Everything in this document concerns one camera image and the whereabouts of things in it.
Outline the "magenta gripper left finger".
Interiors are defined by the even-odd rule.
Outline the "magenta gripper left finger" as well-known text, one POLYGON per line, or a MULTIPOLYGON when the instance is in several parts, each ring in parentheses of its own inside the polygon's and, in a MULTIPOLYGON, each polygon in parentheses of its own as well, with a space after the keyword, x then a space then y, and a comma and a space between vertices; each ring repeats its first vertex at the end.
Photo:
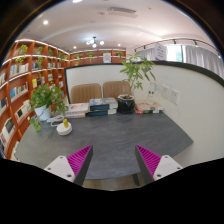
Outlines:
POLYGON ((86 146, 69 156, 58 156, 46 168, 54 175, 82 186, 93 156, 93 146, 86 146))

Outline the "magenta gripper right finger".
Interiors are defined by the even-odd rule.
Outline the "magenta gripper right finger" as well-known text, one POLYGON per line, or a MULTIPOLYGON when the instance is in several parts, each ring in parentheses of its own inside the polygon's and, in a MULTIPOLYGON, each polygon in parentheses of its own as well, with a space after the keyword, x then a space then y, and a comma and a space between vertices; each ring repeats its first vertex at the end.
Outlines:
POLYGON ((135 155, 145 184, 182 169, 182 166, 169 155, 160 156, 140 145, 135 146, 135 155))

